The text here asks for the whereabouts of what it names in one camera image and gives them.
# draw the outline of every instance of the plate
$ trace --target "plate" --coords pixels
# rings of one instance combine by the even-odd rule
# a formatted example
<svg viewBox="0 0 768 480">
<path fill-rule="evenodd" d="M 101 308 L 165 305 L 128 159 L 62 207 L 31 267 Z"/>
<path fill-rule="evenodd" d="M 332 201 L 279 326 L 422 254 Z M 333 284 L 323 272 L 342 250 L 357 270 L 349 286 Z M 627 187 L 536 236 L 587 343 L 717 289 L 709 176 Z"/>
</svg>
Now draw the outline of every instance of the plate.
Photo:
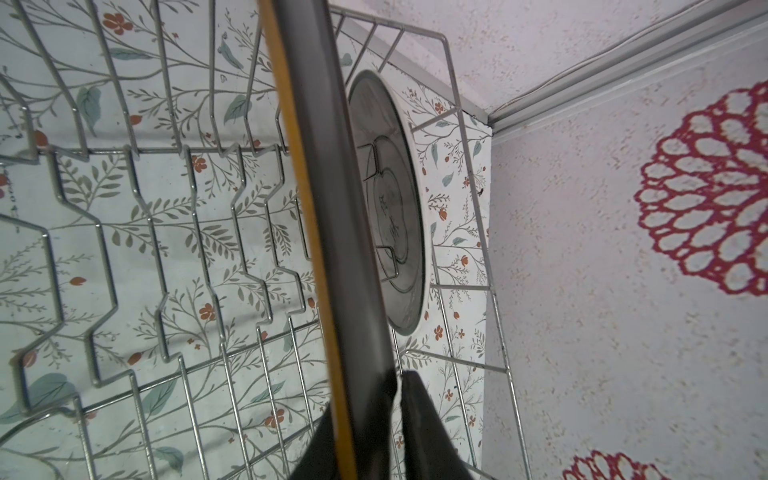
<svg viewBox="0 0 768 480">
<path fill-rule="evenodd" d="M 426 308 L 432 248 L 413 136 L 389 86 L 371 70 L 349 89 L 349 116 L 386 315 L 409 335 Z"/>
</svg>

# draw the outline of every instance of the metal wire rack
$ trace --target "metal wire rack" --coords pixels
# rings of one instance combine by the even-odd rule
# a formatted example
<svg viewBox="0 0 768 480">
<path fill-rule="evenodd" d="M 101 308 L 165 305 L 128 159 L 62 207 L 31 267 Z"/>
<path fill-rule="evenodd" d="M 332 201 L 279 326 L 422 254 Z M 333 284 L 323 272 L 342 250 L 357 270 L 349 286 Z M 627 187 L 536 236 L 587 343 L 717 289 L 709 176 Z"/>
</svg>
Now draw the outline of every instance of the metal wire rack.
<svg viewBox="0 0 768 480">
<path fill-rule="evenodd" d="M 153 315 L 154 326 L 157 332 L 157 345 L 159 347 L 160 357 L 162 361 L 165 363 L 174 363 L 174 362 L 177 363 L 178 370 L 173 374 L 163 376 L 161 378 L 155 379 L 151 382 L 147 382 L 144 384 L 139 384 L 137 380 L 137 376 L 133 369 L 126 369 L 115 375 L 105 376 L 102 374 L 100 370 L 98 356 L 96 353 L 96 348 L 94 346 L 94 334 L 105 323 L 107 323 L 110 320 L 110 318 L 118 311 L 118 296 L 117 296 L 115 285 L 114 285 L 114 279 L 112 275 L 112 266 L 111 266 L 111 261 L 108 254 L 107 241 L 104 234 L 103 223 L 100 220 L 100 218 L 96 217 L 94 214 L 84 210 L 83 208 L 79 207 L 76 203 L 73 203 L 70 200 L 68 200 L 68 197 L 65 194 L 65 187 L 61 177 L 61 172 L 58 168 L 58 163 L 62 157 L 71 157 L 83 162 L 89 162 L 91 156 L 94 156 L 94 155 L 112 154 L 112 155 L 119 155 L 124 157 L 127 165 L 127 173 L 130 180 L 132 194 L 134 196 L 135 202 L 141 209 L 141 213 L 144 215 L 147 221 L 147 228 L 151 238 L 150 240 L 151 248 L 154 249 L 155 252 L 159 252 L 161 245 L 158 241 L 157 231 L 155 229 L 155 225 L 157 222 L 153 214 L 153 210 L 151 208 L 151 202 L 148 203 L 141 193 L 141 186 L 139 184 L 140 182 L 137 176 L 137 159 L 143 154 L 177 154 L 180 156 L 180 158 L 182 158 L 186 162 L 187 178 L 189 180 L 189 188 L 190 188 L 190 197 L 189 197 L 188 205 L 191 210 L 191 217 L 194 223 L 194 234 L 197 238 L 198 244 L 202 245 L 204 239 L 203 239 L 203 234 L 200 227 L 200 222 L 197 216 L 198 186 L 194 176 L 193 154 L 218 154 L 221 157 L 226 157 L 234 154 L 237 159 L 237 166 L 239 169 L 238 177 L 240 181 L 240 188 L 238 189 L 237 194 L 235 195 L 234 199 L 232 199 L 230 203 L 230 212 L 231 212 L 231 220 L 235 226 L 234 233 L 236 237 L 236 242 L 240 251 L 240 259 L 239 259 L 240 265 L 243 271 L 243 275 L 249 278 L 254 283 L 258 284 L 262 289 L 262 291 L 264 292 L 263 298 L 265 300 L 266 319 L 264 320 L 263 323 L 271 324 L 273 322 L 274 314 L 273 314 L 273 306 L 270 302 L 270 295 L 267 292 L 268 285 L 265 279 L 259 278 L 257 275 L 249 271 L 248 262 L 246 261 L 246 258 L 243 252 L 243 237 L 240 232 L 240 225 L 238 220 L 239 214 L 237 212 L 236 205 L 237 205 L 237 201 L 240 199 L 240 196 L 246 190 L 246 186 L 247 186 L 247 176 L 245 171 L 243 153 L 252 154 L 254 157 L 259 157 L 264 154 L 273 154 L 276 158 L 279 176 L 280 176 L 280 182 L 277 184 L 275 188 L 272 189 L 269 196 L 265 198 L 262 202 L 260 202 L 259 206 L 263 208 L 266 221 L 268 222 L 268 225 L 269 225 L 268 231 L 271 237 L 272 245 L 275 245 L 273 221 L 270 216 L 269 200 L 285 184 L 283 156 L 290 153 L 290 146 L 286 145 L 283 137 L 283 132 L 280 126 L 280 107 L 278 106 L 276 110 L 275 118 L 274 118 L 276 129 L 280 139 L 279 143 L 272 144 L 266 147 L 254 146 L 254 136 L 251 130 L 251 125 L 248 120 L 248 116 L 244 115 L 243 116 L 244 127 L 246 130 L 248 145 L 242 146 L 240 144 L 231 144 L 229 147 L 224 148 L 224 146 L 222 145 L 220 132 L 217 128 L 217 121 L 216 121 L 216 118 L 214 117 L 214 108 L 213 108 L 214 95 L 217 93 L 214 87 L 215 74 L 216 74 L 216 70 L 215 70 L 216 45 L 214 41 L 216 38 L 216 29 L 217 29 L 214 17 L 215 17 L 215 11 L 217 9 L 217 3 L 215 0 L 209 0 L 208 13 L 209 13 L 210 22 L 208 25 L 209 26 L 209 32 L 208 32 L 209 34 L 209 45 L 208 45 L 209 91 L 208 91 L 208 94 L 209 94 L 209 102 L 210 102 L 210 122 L 213 128 L 213 135 L 216 140 L 215 141 L 216 147 L 190 147 L 186 145 L 180 133 L 180 126 L 177 124 L 175 115 L 169 115 L 171 130 L 173 132 L 173 139 L 174 139 L 173 144 L 171 146 L 154 147 L 154 146 L 144 146 L 139 144 L 139 140 L 137 139 L 137 135 L 135 134 L 132 123 L 131 123 L 129 109 L 126 102 L 126 97 L 124 95 L 123 88 L 121 85 L 121 76 L 118 75 L 113 59 L 109 55 L 108 42 L 104 36 L 104 32 L 101 27 L 96 4 L 94 3 L 94 0 L 84 0 L 84 5 L 87 9 L 88 15 L 92 20 L 93 28 L 97 34 L 99 48 L 101 49 L 101 52 L 103 54 L 103 59 L 106 62 L 111 83 L 113 84 L 114 89 L 117 93 L 118 101 L 122 109 L 124 124 L 126 127 L 124 138 L 127 141 L 127 145 L 125 145 L 124 147 L 119 147 L 119 146 L 118 147 L 89 147 L 88 142 L 86 140 L 85 126 L 81 118 L 81 112 L 78 110 L 77 102 L 73 98 L 72 93 L 70 92 L 70 88 L 66 85 L 65 80 L 61 76 L 61 72 L 58 70 L 57 65 L 55 64 L 53 58 L 48 53 L 46 46 L 41 40 L 36 30 L 35 22 L 30 18 L 30 15 L 28 13 L 28 7 L 25 7 L 22 0 L 11 0 L 11 3 L 15 10 L 16 15 L 18 16 L 18 20 L 22 22 L 22 24 L 25 27 L 25 30 L 29 35 L 29 38 L 32 40 L 33 44 L 35 45 L 37 49 L 37 54 L 45 63 L 45 66 L 49 70 L 53 79 L 55 80 L 55 84 L 58 86 L 62 97 L 66 100 L 68 106 L 71 109 L 71 119 L 73 120 L 76 131 L 77 131 L 77 139 L 74 145 L 71 145 L 71 144 L 61 145 L 61 146 L 48 145 L 47 147 L 38 148 L 38 146 L 35 143 L 35 138 L 33 134 L 33 132 L 35 131 L 35 128 L 33 125 L 33 119 L 31 115 L 30 107 L 25 102 L 24 96 L 14 89 L 12 82 L 9 81 L 9 79 L 6 78 L 4 74 L 0 74 L 0 84 L 2 84 L 2 88 L 10 94 L 10 96 L 13 98 L 15 103 L 20 107 L 22 111 L 22 114 L 23 114 L 22 119 L 25 124 L 24 131 L 26 132 L 26 141 L 28 145 L 28 149 L 25 152 L 25 154 L 16 154 L 16 155 L 0 154 L 0 165 L 12 166 L 15 164 L 26 164 L 26 165 L 35 165 L 35 166 L 39 165 L 40 168 L 45 168 L 43 164 L 47 164 L 48 175 L 50 175 L 50 178 L 53 180 L 53 185 L 55 189 L 54 193 L 60 205 L 62 205 L 66 209 L 71 210 L 75 214 L 83 216 L 84 218 L 90 221 L 92 227 L 94 228 L 94 233 L 98 241 L 98 256 L 101 258 L 101 262 L 103 264 L 104 276 L 105 276 L 106 284 L 108 288 L 108 296 L 109 296 L 111 308 L 103 316 L 101 316 L 101 318 L 99 318 L 95 323 L 93 323 L 88 328 L 84 336 L 86 358 L 88 361 L 88 374 L 90 376 L 93 386 L 96 387 L 97 389 L 126 377 L 128 378 L 128 381 L 130 383 L 130 389 L 124 392 L 121 392 L 117 395 L 113 395 L 109 398 L 103 399 L 91 405 L 83 405 L 81 401 L 81 395 L 78 392 L 76 392 L 73 395 L 57 399 L 56 402 L 53 404 L 42 405 L 39 402 L 35 403 L 32 401 L 29 394 L 29 381 L 25 374 L 24 358 L 25 356 L 27 356 L 28 353 L 34 351 L 41 344 L 43 344 L 44 342 L 52 338 L 53 335 L 59 332 L 59 330 L 61 330 L 65 325 L 65 314 L 62 306 L 61 293 L 58 287 L 59 285 L 61 285 L 61 283 L 58 279 L 58 273 L 57 273 L 57 268 L 55 263 L 56 257 L 54 255 L 54 249 L 51 242 L 51 232 L 41 225 L 37 225 L 13 216 L 2 214 L 0 215 L 0 220 L 2 220 L 2 222 L 9 223 L 12 226 L 15 226 L 21 229 L 37 232 L 40 236 L 40 239 L 43 244 L 44 252 L 45 252 L 45 259 L 47 262 L 46 267 L 47 267 L 47 274 L 48 274 L 48 282 L 51 286 L 51 294 L 52 294 L 53 304 L 55 307 L 56 326 L 53 329 L 50 329 L 49 331 L 42 333 L 33 342 L 29 343 L 28 345 L 18 350 L 12 358 L 12 372 L 13 372 L 13 379 L 14 379 L 13 387 L 15 389 L 19 410 L 21 414 L 25 417 L 25 419 L 20 423 L 18 423 L 17 425 L 15 425 L 13 428 L 11 428 L 2 437 L 0 437 L 0 447 L 5 445 L 15 435 L 22 432 L 23 430 L 30 427 L 31 425 L 34 425 L 37 422 L 40 422 L 44 419 L 52 417 L 53 415 L 64 415 L 65 417 L 68 417 L 76 422 L 76 426 L 79 431 L 79 437 L 81 440 L 81 444 L 82 444 L 82 448 L 85 456 L 85 464 L 88 470 L 88 477 L 91 480 L 95 480 L 96 478 L 98 478 L 98 474 L 94 466 L 93 447 L 88 437 L 87 416 L 93 412 L 96 412 L 100 409 L 111 406 L 117 402 L 130 399 L 134 403 L 135 410 L 136 410 L 136 417 L 138 419 L 138 425 L 140 426 L 140 429 L 141 429 L 141 437 L 142 437 L 142 442 L 144 444 L 144 453 L 147 459 L 149 475 L 153 480 L 155 480 L 156 478 L 159 478 L 160 474 L 158 473 L 158 470 L 155 466 L 155 459 L 153 455 L 153 449 L 151 446 L 152 445 L 151 437 L 147 429 L 146 415 L 142 408 L 142 401 L 141 401 L 140 394 L 143 392 L 147 392 L 151 389 L 154 389 L 158 386 L 162 386 L 163 384 L 167 384 L 169 382 L 173 382 L 180 379 L 184 387 L 184 394 L 187 399 L 187 409 L 189 414 L 190 427 L 194 434 L 195 444 L 197 447 L 197 456 L 199 458 L 200 466 L 201 466 L 200 474 L 202 478 L 208 479 L 209 472 L 207 469 L 207 462 L 206 462 L 206 455 L 205 455 L 206 449 L 205 449 L 203 439 L 200 435 L 200 426 L 197 421 L 194 402 L 192 401 L 190 380 L 188 376 L 193 372 L 197 372 L 202 369 L 206 369 L 207 367 L 210 367 L 212 365 L 220 363 L 223 365 L 224 373 L 226 376 L 225 380 L 227 382 L 227 386 L 229 389 L 229 397 L 232 403 L 235 424 L 237 426 L 237 433 L 238 433 L 237 437 L 240 443 L 240 450 L 243 454 L 243 464 L 239 468 L 234 469 L 225 478 L 236 478 L 242 475 L 243 473 L 245 473 L 245 475 L 248 477 L 249 480 L 253 480 L 254 474 L 252 472 L 251 467 L 256 463 L 265 459 L 267 456 L 272 455 L 278 451 L 281 453 L 281 457 L 283 461 L 283 470 L 285 472 L 288 472 L 288 467 L 286 463 L 286 457 L 287 457 L 286 446 L 289 445 L 294 439 L 299 438 L 301 435 L 307 433 L 308 431 L 314 432 L 314 426 L 316 424 L 316 420 L 312 418 L 310 401 L 307 397 L 307 387 L 305 385 L 304 376 L 301 369 L 300 351 L 298 348 L 298 342 L 296 341 L 296 334 L 298 332 L 301 332 L 304 329 L 309 329 L 311 327 L 318 325 L 318 321 L 315 319 L 308 323 L 304 323 L 301 326 L 298 326 L 298 327 L 294 326 L 293 315 L 303 313 L 306 311 L 306 299 L 303 294 L 304 288 L 303 288 L 302 279 L 299 273 L 296 272 L 295 270 L 291 270 L 290 268 L 286 268 L 284 265 L 282 265 L 277 255 L 276 248 L 271 249 L 274 267 L 279 271 L 293 278 L 293 281 L 296 285 L 296 291 L 298 292 L 300 306 L 299 308 L 295 310 L 290 310 L 286 313 L 287 321 L 290 326 L 290 328 L 287 331 L 270 336 L 267 339 L 262 339 L 261 330 L 260 330 L 259 324 L 257 323 L 254 325 L 257 331 L 256 342 L 247 344 L 245 346 L 240 346 L 236 349 L 227 349 L 227 328 L 224 325 L 222 320 L 223 317 L 221 315 L 221 306 L 220 306 L 219 297 L 217 296 L 217 292 L 214 289 L 210 279 L 209 268 L 208 268 L 209 262 L 207 261 L 207 255 L 206 255 L 205 249 L 200 248 L 199 257 L 200 257 L 200 266 L 204 275 L 204 284 L 208 293 L 210 294 L 210 298 L 212 299 L 213 309 L 215 312 L 216 328 L 217 328 L 218 341 L 219 341 L 219 344 L 218 344 L 219 355 L 207 361 L 199 362 L 195 365 L 188 366 L 185 363 L 184 356 L 181 353 L 170 354 L 167 337 L 164 332 L 164 320 L 163 320 L 164 307 L 169 297 L 169 290 L 167 287 L 166 276 L 165 276 L 165 271 L 167 269 L 167 266 L 164 265 L 162 255 L 160 254 L 154 255 L 155 268 L 157 270 L 157 281 L 159 283 L 159 289 L 160 289 L 160 295 L 161 295 L 161 298 L 157 303 L 157 308 L 154 310 L 154 315 Z M 445 61 L 448 67 L 449 79 L 451 83 L 450 86 L 451 86 L 451 92 L 452 92 L 452 99 L 450 100 L 452 101 L 453 105 L 452 107 L 446 109 L 443 113 L 421 124 L 412 126 L 412 131 L 413 132 L 420 131 L 423 128 L 433 125 L 436 122 L 439 122 L 451 115 L 457 114 L 456 117 L 458 118 L 458 128 L 461 134 L 462 149 L 463 149 L 464 159 L 465 159 L 464 162 L 467 168 L 468 178 L 469 178 L 468 185 L 472 193 L 472 209 L 474 210 L 478 231 L 484 232 L 485 228 L 482 223 L 480 204 L 478 202 L 478 189 L 475 185 L 475 177 L 472 169 L 472 162 L 469 160 L 472 158 L 472 156 L 470 155 L 470 149 L 468 145 L 467 133 L 465 130 L 464 118 L 463 118 L 463 115 L 461 114 L 462 112 L 461 98 L 458 92 L 458 85 L 456 83 L 456 78 L 455 78 L 455 70 L 453 68 L 452 57 L 451 57 L 451 53 L 449 50 L 449 45 L 446 37 L 437 32 L 428 31 L 422 28 L 412 27 L 409 25 L 404 25 L 399 22 L 393 22 L 384 18 L 377 18 L 375 16 L 371 16 L 371 15 L 367 15 L 359 12 L 353 12 L 345 8 L 331 7 L 331 11 L 337 20 L 336 30 L 335 30 L 335 35 L 337 38 L 339 37 L 339 33 L 342 31 L 342 27 L 344 23 L 350 19 L 365 23 L 367 25 L 371 25 L 369 33 L 366 37 L 366 40 L 363 42 L 362 48 L 359 50 L 357 58 L 353 62 L 352 69 L 346 77 L 347 84 L 349 84 L 350 80 L 353 77 L 354 72 L 359 67 L 363 55 L 369 50 L 369 43 L 374 37 L 376 29 L 379 26 L 394 28 L 398 31 L 397 36 L 395 37 L 392 44 L 389 46 L 389 50 L 381 58 L 382 61 L 378 68 L 379 72 L 381 72 L 384 69 L 384 67 L 388 64 L 388 62 L 390 62 L 390 58 L 392 57 L 393 53 L 396 51 L 396 48 L 405 33 L 418 35 L 426 38 L 431 38 L 439 41 L 442 44 L 442 47 L 445 53 Z M 165 36 L 163 33 L 163 27 L 162 27 L 163 22 L 161 17 L 159 0 L 153 0 L 151 2 L 151 12 L 152 12 L 151 22 L 154 25 L 154 29 L 158 39 L 157 50 L 158 50 L 159 59 L 162 65 L 162 78 L 164 83 L 164 93 L 166 96 L 166 102 L 168 105 L 173 105 L 174 99 L 172 95 L 172 85 L 171 85 L 170 75 L 169 75 L 169 64 L 168 64 L 167 54 L 166 54 L 166 46 L 165 46 L 165 40 L 164 40 Z M 260 49 L 261 36 L 262 36 L 261 24 L 259 21 L 259 24 L 257 25 L 257 28 L 256 28 L 256 42 L 253 48 L 252 61 L 250 63 L 250 75 L 247 82 L 247 95 L 246 95 L 246 104 L 245 104 L 246 111 L 248 111 L 251 105 L 251 94 L 253 91 L 254 73 L 257 67 L 257 58 L 258 58 L 258 52 Z M 300 209 L 299 201 L 297 199 L 293 200 L 292 208 L 294 208 L 296 211 L 296 219 L 298 222 L 298 228 L 300 230 L 300 235 L 303 243 L 303 254 L 308 259 L 309 253 L 306 249 L 306 241 L 303 238 L 303 225 L 302 225 L 302 220 L 300 216 L 301 209 Z M 398 360 L 398 369 L 401 373 L 402 373 L 403 367 L 402 367 L 402 363 L 400 362 L 400 359 L 409 353 L 418 353 L 421 356 L 444 360 L 446 362 L 451 363 L 451 365 L 453 365 L 452 374 L 455 378 L 457 386 L 461 385 L 461 383 L 459 382 L 457 365 L 471 366 L 475 368 L 484 369 L 487 372 L 497 372 L 502 374 L 505 377 L 505 381 L 508 383 L 510 400 L 511 400 L 512 408 L 515 414 L 515 423 L 517 425 L 518 438 L 521 446 L 522 459 L 525 467 L 525 474 L 526 474 L 526 477 L 530 480 L 531 472 L 528 466 L 528 455 L 525 448 L 525 440 L 523 438 L 523 432 L 522 432 L 520 418 L 518 414 L 517 400 L 515 397 L 515 388 L 512 382 L 512 375 L 511 375 L 511 370 L 510 370 L 510 365 L 508 360 L 508 354 L 505 348 L 504 331 L 503 331 L 503 326 L 500 318 L 500 313 L 498 310 L 498 301 L 496 298 L 496 292 L 495 292 L 494 283 L 493 283 L 491 264 L 488 256 L 488 244 L 485 239 L 485 235 L 479 235 L 479 243 L 481 244 L 481 248 L 482 248 L 482 258 L 485 262 L 485 272 L 488 279 L 487 284 L 456 285 L 456 284 L 440 283 L 439 270 L 437 268 L 435 253 L 433 249 L 432 264 L 434 267 L 435 283 L 431 285 L 431 288 L 436 291 L 438 302 L 440 305 L 440 310 L 442 311 L 442 322 L 446 331 L 449 329 L 449 322 L 445 314 L 445 305 L 444 305 L 444 299 L 443 299 L 443 293 L 442 293 L 443 290 L 474 290 L 474 291 L 485 291 L 489 294 L 491 305 L 492 305 L 492 308 L 491 308 L 492 316 L 494 318 L 495 326 L 496 326 L 496 329 L 498 330 L 499 339 L 501 343 L 501 353 L 502 353 L 502 358 L 504 362 L 503 366 L 485 365 L 484 363 L 480 363 L 480 362 L 471 362 L 468 360 L 456 358 L 456 356 L 454 355 L 454 349 L 453 349 L 450 336 L 447 336 L 448 349 L 449 349 L 448 356 L 443 356 L 436 353 L 425 351 L 423 349 L 414 349 L 414 348 L 408 348 L 401 351 L 397 343 L 394 329 L 392 330 L 393 348 L 396 352 L 396 358 Z M 293 354 L 296 357 L 296 364 L 299 369 L 300 383 L 301 383 L 301 389 L 303 393 L 303 401 L 306 405 L 306 410 L 309 415 L 309 422 L 307 423 L 307 425 L 297 430 L 296 432 L 293 432 L 292 434 L 285 435 L 285 436 L 281 431 L 280 424 L 277 423 L 276 430 L 277 430 L 278 440 L 279 440 L 278 443 L 262 451 L 259 455 L 255 455 L 249 458 L 249 455 L 247 454 L 246 443 L 243 439 L 243 426 L 241 425 L 240 411 L 239 411 L 237 399 L 234 393 L 233 378 L 230 373 L 230 362 L 235 356 L 242 355 L 244 353 L 258 351 L 262 359 L 263 373 L 264 373 L 264 378 L 266 379 L 267 392 L 269 393 L 270 405 L 272 407 L 272 411 L 275 412 L 276 411 L 275 392 L 274 392 L 273 384 L 270 382 L 270 371 L 267 367 L 265 346 L 267 346 L 272 342 L 279 341 L 281 339 L 282 340 L 290 339 L 290 342 L 293 346 Z M 470 440 L 468 444 L 469 444 L 470 453 L 471 453 L 471 462 L 466 462 L 465 464 L 470 470 L 472 470 L 473 472 L 475 472 L 480 476 L 484 476 L 486 478 L 494 478 L 488 475 L 487 473 L 483 472 L 479 468 L 478 462 L 476 460 L 476 455 L 472 445 L 471 433 L 469 429 L 467 407 L 465 405 L 465 400 L 464 400 L 461 388 L 458 388 L 458 398 L 461 404 L 462 418 L 465 425 L 466 433 L 467 433 L 468 439 Z M 392 438 L 392 443 L 393 445 L 395 443 L 394 437 Z M 399 463 L 396 463 L 396 470 L 397 470 L 398 476 L 402 478 L 403 472 L 401 470 Z"/>
</svg>

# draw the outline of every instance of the red medallion pattern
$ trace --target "red medallion pattern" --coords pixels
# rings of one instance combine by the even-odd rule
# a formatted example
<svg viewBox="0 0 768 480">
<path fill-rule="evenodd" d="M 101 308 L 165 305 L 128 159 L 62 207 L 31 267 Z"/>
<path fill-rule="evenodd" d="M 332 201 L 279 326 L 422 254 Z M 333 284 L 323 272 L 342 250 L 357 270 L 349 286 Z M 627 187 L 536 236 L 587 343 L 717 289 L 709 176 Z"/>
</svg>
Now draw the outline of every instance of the red medallion pattern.
<svg viewBox="0 0 768 480">
<path fill-rule="evenodd" d="M 685 116 L 634 196 L 654 250 L 726 293 L 768 295 L 768 81 Z"/>
<path fill-rule="evenodd" d="M 670 480 L 656 465 L 635 462 L 623 453 L 606 455 L 592 450 L 588 457 L 574 457 L 563 471 L 563 480 Z"/>
</svg>

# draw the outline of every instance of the teal leaf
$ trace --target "teal leaf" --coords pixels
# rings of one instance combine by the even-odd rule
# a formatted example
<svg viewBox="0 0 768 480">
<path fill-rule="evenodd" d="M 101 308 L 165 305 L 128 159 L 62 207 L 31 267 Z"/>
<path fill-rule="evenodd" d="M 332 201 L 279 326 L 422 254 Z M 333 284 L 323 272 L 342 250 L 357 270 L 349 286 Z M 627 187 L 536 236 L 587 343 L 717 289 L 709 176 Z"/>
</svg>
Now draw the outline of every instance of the teal leaf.
<svg viewBox="0 0 768 480">
<path fill-rule="evenodd" d="M 155 458 L 168 462 L 171 470 L 181 475 L 181 468 L 184 466 L 184 454 L 174 447 L 159 447 L 154 450 Z"/>
<path fill-rule="evenodd" d="M 227 113 L 224 114 L 224 123 L 227 123 L 230 120 L 236 120 L 237 118 L 243 117 L 245 118 L 246 114 L 250 110 L 250 108 L 253 106 L 246 98 L 245 95 L 239 94 L 235 97 L 234 100 L 232 100 L 232 103 L 230 103 L 230 106 L 227 107 Z"/>
<path fill-rule="evenodd" d="M 152 55 L 147 55 L 142 51 L 133 50 L 132 48 L 113 47 L 109 49 L 109 54 L 115 60 L 147 60 L 154 58 Z"/>
<path fill-rule="evenodd" d="M 98 87 L 82 87 L 78 92 L 78 99 L 76 100 L 80 115 L 83 116 L 83 120 L 85 120 L 88 130 L 91 131 L 91 135 L 94 137 L 96 136 L 94 125 L 96 125 L 96 122 L 101 118 L 101 106 L 99 105 L 99 100 L 101 100 L 101 90 L 99 90 Z"/>
<path fill-rule="evenodd" d="M 168 383 L 154 387 L 147 396 L 144 397 L 144 400 L 141 400 L 141 406 L 144 408 L 144 414 L 146 416 L 149 417 L 156 413 L 160 413 L 163 407 L 165 407 L 165 404 L 168 403 L 170 394 L 174 392 L 176 380 L 177 379 L 173 379 Z"/>
<path fill-rule="evenodd" d="M 288 320 L 286 320 L 286 325 L 283 327 L 283 331 L 287 332 L 289 330 L 290 330 L 290 323 L 288 322 Z M 285 339 L 283 340 L 283 351 L 289 352 L 292 348 L 293 348 L 293 338 L 291 338 L 291 335 L 286 335 Z"/>
<path fill-rule="evenodd" d="M 276 383 L 276 384 L 272 385 L 272 395 L 278 393 L 283 388 L 283 384 L 285 382 L 286 381 L 283 380 L 280 383 Z M 251 400 L 250 402 L 251 403 L 263 402 L 264 400 L 268 399 L 269 397 L 270 397 L 270 391 L 268 389 L 264 389 L 264 391 L 261 392 L 259 395 L 253 397 L 253 400 Z"/>
<path fill-rule="evenodd" d="M 67 380 L 66 375 L 46 373 L 28 387 L 29 403 L 33 409 L 36 409 L 39 406 L 52 405 L 61 399 L 66 399 L 75 392 L 74 385 Z M 16 423 L 23 418 L 18 409 L 18 403 L 15 402 L 11 408 L 0 415 L 0 423 Z"/>
<path fill-rule="evenodd" d="M 237 68 L 238 70 L 243 69 L 243 64 L 241 64 L 234 55 L 232 55 L 232 51 L 230 50 L 230 46 L 224 43 L 224 40 L 221 40 L 221 45 L 217 49 L 219 53 L 221 53 L 221 56 L 224 57 L 224 60 L 229 62 L 230 65 Z"/>
</svg>

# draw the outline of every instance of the wire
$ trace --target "wire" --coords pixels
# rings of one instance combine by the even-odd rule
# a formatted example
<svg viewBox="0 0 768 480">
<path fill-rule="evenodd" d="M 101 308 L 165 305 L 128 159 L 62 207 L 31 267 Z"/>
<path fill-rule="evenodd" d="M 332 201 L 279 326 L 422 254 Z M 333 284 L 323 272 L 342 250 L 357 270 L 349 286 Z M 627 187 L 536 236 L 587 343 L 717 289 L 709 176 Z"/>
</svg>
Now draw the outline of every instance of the wire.
<svg viewBox="0 0 768 480">
<path fill-rule="evenodd" d="M 627 45 L 627 44 L 637 40 L 638 38 L 644 37 L 645 35 L 651 33 L 652 31 L 655 31 L 655 30 L 665 26 L 666 24 L 668 24 L 670 22 L 673 22 L 674 20 L 677 20 L 678 18 L 682 17 L 683 15 L 687 14 L 688 12 L 691 12 L 691 11 L 695 10 L 696 8 L 699 8 L 700 6 L 705 5 L 707 3 L 710 3 L 712 1 L 713 0 L 699 0 L 697 3 L 695 3 L 693 5 L 689 5 L 686 8 L 683 8 L 682 10 L 679 10 L 679 11 L 673 13 L 669 17 L 666 17 L 665 19 L 660 20 L 660 21 L 652 24 L 651 26 L 648 26 L 648 27 L 640 30 L 639 32 L 637 32 L 634 35 L 632 35 L 631 37 L 625 38 L 624 40 L 619 41 L 617 44 L 614 44 L 614 45 L 608 47 L 607 49 L 601 51 L 600 53 L 598 53 L 596 55 L 593 55 L 593 56 L 587 58 L 586 60 L 580 61 L 576 65 L 573 65 L 572 67 L 569 67 L 566 70 L 563 70 L 562 72 L 558 73 L 557 75 L 555 75 L 554 77 L 552 77 L 549 80 L 545 81 L 544 83 L 541 83 L 538 86 L 533 87 L 531 90 L 526 91 L 524 94 L 521 94 L 521 95 L 519 95 L 519 96 L 517 96 L 515 98 L 512 98 L 510 101 L 506 102 L 501 107 L 496 108 L 488 116 L 492 117 L 493 115 L 496 114 L 496 112 L 498 112 L 500 110 L 503 110 L 504 108 L 507 108 L 507 107 L 509 107 L 510 105 L 512 105 L 512 104 L 514 104 L 516 102 L 519 102 L 523 98 L 526 98 L 526 97 L 528 97 L 530 95 L 533 95 L 534 93 L 540 91 L 544 87 L 549 86 L 550 84 L 555 83 L 556 81 L 560 80 L 561 78 L 564 78 L 564 77 L 570 75 L 571 73 L 573 73 L 573 72 L 575 72 L 575 71 L 577 71 L 577 70 L 579 70 L 579 69 L 581 69 L 583 67 L 586 67 L 587 65 L 589 65 L 591 63 L 594 63 L 597 60 L 600 60 L 601 58 L 605 57 L 606 55 L 610 54 L 611 52 L 616 51 L 616 50 L 618 50 L 621 47 L 624 47 L 625 45 Z"/>
</svg>

